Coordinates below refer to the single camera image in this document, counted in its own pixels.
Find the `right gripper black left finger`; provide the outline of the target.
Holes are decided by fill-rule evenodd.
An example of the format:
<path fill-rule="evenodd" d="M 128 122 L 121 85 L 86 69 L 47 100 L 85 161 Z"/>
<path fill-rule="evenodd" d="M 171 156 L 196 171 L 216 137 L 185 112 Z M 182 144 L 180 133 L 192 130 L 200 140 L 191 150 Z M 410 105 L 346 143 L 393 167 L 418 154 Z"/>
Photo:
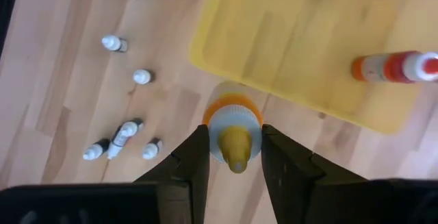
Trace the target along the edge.
<path fill-rule="evenodd" d="M 152 186 L 156 209 L 149 223 L 205 221 L 209 181 L 209 132 L 199 125 L 174 151 L 136 181 Z"/>

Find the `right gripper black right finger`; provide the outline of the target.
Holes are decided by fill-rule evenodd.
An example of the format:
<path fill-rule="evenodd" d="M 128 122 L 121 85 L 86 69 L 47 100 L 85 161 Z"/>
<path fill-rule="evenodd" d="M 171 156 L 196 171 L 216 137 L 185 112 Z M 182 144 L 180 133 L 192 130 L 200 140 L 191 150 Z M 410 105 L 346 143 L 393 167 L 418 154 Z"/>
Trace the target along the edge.
<path fill-rule="evenodd" d="M 365 178 L 327 160 L 272 125 L 262 127 L 261 164 L 278 223 L 304 223 L 315 185 Z"/>

